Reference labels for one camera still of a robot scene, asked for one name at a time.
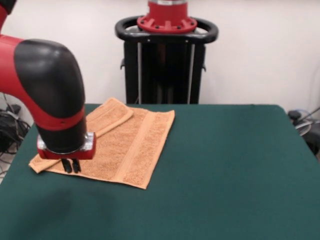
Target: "green table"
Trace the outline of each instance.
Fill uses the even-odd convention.
[[[147,190],[35,174],[33,127],[0,185],[0,239],[320,239],[320,167],[280,107],[144,107],[176,110]]]

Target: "red robot arm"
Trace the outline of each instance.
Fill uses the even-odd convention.
[[[0,29],[14,4],[0,0]],[[42,158],[63,159],[67,172],[72,171],[67,159],[79,172],[78,160],[93,158],[96,137],[87,133],[82,76],[65,46],[0,34],[0,92],[19,98],[29,109]]]

